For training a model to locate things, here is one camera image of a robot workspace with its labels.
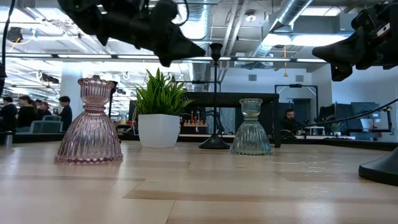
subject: potted plant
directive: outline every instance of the potted plant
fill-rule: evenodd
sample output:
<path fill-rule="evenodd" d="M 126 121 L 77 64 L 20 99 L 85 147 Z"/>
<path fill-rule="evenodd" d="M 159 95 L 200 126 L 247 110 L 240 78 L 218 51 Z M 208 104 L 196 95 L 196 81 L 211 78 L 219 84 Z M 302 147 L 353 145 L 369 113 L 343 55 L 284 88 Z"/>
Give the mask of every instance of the potted plant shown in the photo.
<path fill-rule="evenodd" d="M 147 88 L 137 87 L 139 139 L 143 147 L 174 147 L 180 133 L 180 114 L 192 100 L 184 100 L 183 83 L 170 82 L 158 69 L 147 70 Z"/>
<path fill-rule="evenodd" d="M 333 123 L 333 124 L 331 125 L 331 131 L 333 132 L 333 135 L 334 135 L 334 136 L 341 136 L 340 130 L 341 130 L 341 128 L 342 128 L 343 126 L 344 126 L 344 125 L 341 124 L 341 123 Z"/>

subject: green plant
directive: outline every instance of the green plant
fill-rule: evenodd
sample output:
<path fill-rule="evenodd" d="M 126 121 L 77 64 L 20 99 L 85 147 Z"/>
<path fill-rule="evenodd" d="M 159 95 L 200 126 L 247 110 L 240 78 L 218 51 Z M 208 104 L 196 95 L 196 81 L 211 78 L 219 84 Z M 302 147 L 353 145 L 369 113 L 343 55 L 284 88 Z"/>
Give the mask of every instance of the green plant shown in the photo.
<path fill-rule="evenodd" d="M 343 126 L 344 126 L 344 124 L 341 124 L 341 123 L 333 123 L 333 124 L 331 124 L 331 131 L 339 132 Z"/>
<path fill-rule="evenodd" d="M 137 86 L 136 108 L 139 114 L 167 114 L 178 116 L 193 100 L 184 100 L 183 83 L 175 85 L 159 69 L 154 77 L 148 70 L 147 88 Z"/>

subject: black lamp base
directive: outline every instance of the black lamp base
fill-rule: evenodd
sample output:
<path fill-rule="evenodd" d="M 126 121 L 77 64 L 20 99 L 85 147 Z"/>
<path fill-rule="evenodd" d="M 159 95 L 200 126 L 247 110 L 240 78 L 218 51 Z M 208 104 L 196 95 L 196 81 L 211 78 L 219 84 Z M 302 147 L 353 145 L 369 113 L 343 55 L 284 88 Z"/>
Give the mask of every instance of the black lamp base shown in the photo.
<path fill-rule="evenodd" d="M 229 149 L 227 145 L 217 134 L 212 134 L 205 142 L 199 144 L 200 149 Z"/>
<path fill-rule="evenodd" d="M 380 159 L 360 165 L 358 172 L 367 180 L 398 187 L 398 148 Z"/>

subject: black display stand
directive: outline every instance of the black display stand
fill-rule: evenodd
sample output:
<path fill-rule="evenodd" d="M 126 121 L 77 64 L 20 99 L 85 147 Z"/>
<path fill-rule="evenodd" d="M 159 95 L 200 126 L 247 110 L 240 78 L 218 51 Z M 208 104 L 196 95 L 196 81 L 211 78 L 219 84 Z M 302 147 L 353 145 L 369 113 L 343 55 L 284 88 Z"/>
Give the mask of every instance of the black display stand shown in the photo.
<path fill-rule="evenodd" d="M 358 172 L 367 180 L 398 187 L 398 147 L 380 159 L 360 165 Z"/>
<path fill-rule="evenodd" d="M 109 99 L 109 118 L 111 118 L 113 94 L 116 92 L 116 86 L 119 84 L 117 81 L 112 81 L 114 86 L 111 90 L 111 98 Z"/>
<path fill-rule="evenodd" d="M 222 44 L 210 44 L 211 57 L 214 60 L 214 114 L 217 111 L 217 68 L 218 60 L 221 57 Z M 200 149 L 229 149 L 227 145 L 217 134 L 216 122 L 213 121 L 213 134 L 205 142 L 199 144 Z"/>

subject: glass candle holder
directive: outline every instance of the glass candle holder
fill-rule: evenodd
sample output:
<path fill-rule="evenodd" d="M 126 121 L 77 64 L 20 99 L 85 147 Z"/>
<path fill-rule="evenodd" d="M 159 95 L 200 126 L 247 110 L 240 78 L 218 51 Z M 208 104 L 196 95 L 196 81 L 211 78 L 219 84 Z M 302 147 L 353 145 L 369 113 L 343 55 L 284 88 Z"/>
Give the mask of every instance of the glass candle holder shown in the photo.
<path fill-rule="evenodd" d="M 123 158 L 116 128 L 105 114 L 113 82 L 97 78 L 81 78 L 82 112 L 69 127 L 62 140 L 55 162 L 96 163 Z"/>
<path fill-rule="evenodd" d="M 242 99 L 239 102 L 242 105 L 244 122 L 236 132 L 231 152 L 249 156 L 271 155 L 272 149 L 266 131 L 258 122 L 262 99 Z"/>

